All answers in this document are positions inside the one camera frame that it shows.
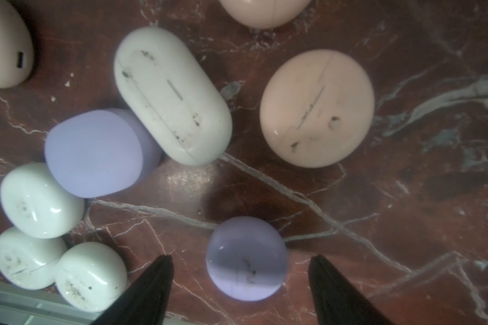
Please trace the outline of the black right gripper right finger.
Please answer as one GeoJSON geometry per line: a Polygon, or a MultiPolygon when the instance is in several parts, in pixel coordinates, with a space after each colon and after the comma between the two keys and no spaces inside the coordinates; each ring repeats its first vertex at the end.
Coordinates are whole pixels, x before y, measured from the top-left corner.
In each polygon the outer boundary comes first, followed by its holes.
{"type": "Polygon", "coordinates": [[[318,323],[392,324],[324,256],[310,259],[308,276],[318,323]]]}

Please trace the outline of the purple round earphone case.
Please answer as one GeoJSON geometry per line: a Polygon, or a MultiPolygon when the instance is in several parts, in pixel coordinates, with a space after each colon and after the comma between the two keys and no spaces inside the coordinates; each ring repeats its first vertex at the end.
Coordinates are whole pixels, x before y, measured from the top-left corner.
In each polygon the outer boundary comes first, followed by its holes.
{"type": "Polygon", "coordinates": [[[212,234],[206,267],[225,295],[261,301],[283,286],[289,256],[283,238],[269,223],[256,217],[233,217],[212,234]]]}

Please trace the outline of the purple oval earphone case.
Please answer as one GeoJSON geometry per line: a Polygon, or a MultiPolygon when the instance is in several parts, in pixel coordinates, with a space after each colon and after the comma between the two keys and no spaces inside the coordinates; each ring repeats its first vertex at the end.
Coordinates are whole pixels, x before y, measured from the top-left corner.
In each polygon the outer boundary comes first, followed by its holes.
{"type": "Polygon", "coordinates": [[[65,190],[90,199],[138,183],[157,167],[163,151],[132,111],[110,108],[53,127],[44,154],[65,190]]]}

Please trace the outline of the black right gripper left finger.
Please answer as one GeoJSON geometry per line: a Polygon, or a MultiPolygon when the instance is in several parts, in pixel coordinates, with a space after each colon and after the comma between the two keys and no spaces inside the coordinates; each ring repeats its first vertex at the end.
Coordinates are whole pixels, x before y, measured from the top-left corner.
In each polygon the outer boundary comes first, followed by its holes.
{"type": "Polygon", "coordinates": [[[174,278],[170,255],[157,257],[95,325],[163,324],[174,278]]]}

